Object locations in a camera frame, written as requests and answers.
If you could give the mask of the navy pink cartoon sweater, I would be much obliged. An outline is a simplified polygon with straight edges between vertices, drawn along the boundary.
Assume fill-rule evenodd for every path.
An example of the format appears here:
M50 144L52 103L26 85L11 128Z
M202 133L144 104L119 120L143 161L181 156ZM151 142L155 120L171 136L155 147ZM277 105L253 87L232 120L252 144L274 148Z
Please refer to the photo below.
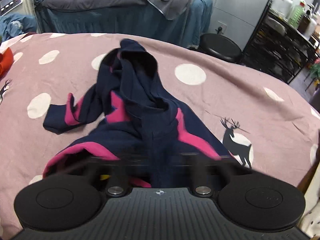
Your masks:
M156 59L131 39L103 58L96 83L79 101L68 94L66 104L50 105L43 127L62 134L99 117L95 129L48 161L44 177L88 157L143 160L146 167L133 173L131 183L173 187L174 166L185 154L205 161L231 157L193 110L165 90Z

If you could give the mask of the pink polka dot bedsheet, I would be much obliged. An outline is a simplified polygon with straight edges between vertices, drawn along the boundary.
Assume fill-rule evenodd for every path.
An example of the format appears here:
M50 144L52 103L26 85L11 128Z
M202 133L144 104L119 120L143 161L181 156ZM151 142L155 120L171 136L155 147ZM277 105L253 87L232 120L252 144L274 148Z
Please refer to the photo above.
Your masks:
M34 34L12 38L14 64L1 104L1 237L21 230L14 198L41 179L48 161L96 123L56 135L43 127L50 104L79 100L95 83L104 56L119 47L120 34ZM220 120L237 121L235 142L251 145L254 169L304 187L318 145L319 113L293 88L238 64L143 37L158 62L164 88L185 102L218 138Z

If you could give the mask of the black round stool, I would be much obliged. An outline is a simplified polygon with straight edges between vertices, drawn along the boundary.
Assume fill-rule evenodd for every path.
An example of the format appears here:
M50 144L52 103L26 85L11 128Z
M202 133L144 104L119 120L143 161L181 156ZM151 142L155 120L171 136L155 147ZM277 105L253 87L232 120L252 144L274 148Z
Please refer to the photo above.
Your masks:
M242 50L231 39L214 33L206 33L201 35L200 51L217 59L238 63L242 58Z

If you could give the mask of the black shelf cart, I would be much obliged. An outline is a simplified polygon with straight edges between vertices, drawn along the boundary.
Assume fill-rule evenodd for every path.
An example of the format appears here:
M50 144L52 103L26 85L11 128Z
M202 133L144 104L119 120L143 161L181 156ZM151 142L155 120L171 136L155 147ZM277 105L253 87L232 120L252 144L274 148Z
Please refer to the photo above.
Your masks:
M280 18L271 5L268 0L242 51L241 62L290 84L303 68L314 63L319 45Z

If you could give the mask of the potted green plant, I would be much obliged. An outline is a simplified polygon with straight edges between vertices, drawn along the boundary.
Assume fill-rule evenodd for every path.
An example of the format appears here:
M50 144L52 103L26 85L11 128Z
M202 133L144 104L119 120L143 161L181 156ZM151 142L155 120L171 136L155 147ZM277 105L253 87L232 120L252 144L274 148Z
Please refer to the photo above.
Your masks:
M320 77L320 58L318 58L310 68L310 74L313 79L319 80Z

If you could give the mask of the red folded garment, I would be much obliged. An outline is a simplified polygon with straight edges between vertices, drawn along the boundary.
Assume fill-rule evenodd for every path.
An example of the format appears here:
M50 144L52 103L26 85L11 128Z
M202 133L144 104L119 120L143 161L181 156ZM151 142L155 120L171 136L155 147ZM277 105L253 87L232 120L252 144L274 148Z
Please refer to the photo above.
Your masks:
M2 79L10 70L14 62L14 55L10 47L8 47L3 53L1 53L0 61L0 78Z

